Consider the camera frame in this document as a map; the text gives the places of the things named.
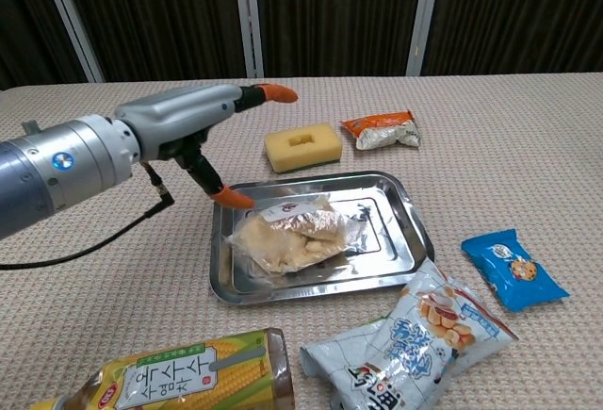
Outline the left silver robot hand orange fingertips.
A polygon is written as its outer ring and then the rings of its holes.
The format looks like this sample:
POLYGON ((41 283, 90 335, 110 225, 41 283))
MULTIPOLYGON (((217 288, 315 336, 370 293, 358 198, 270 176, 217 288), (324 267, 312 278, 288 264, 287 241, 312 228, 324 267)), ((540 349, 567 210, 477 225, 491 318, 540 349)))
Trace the left silver robot hand orange fingertips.
POLYGON ((247 209, 254 201, 222 183, 201 145, 213 126, 236 113, 270 101, 297 100, 294 90, 277 84, 189 86, 123 104, 115 116, 133 130, 141 160, 173 159, 219 205, 247 209))

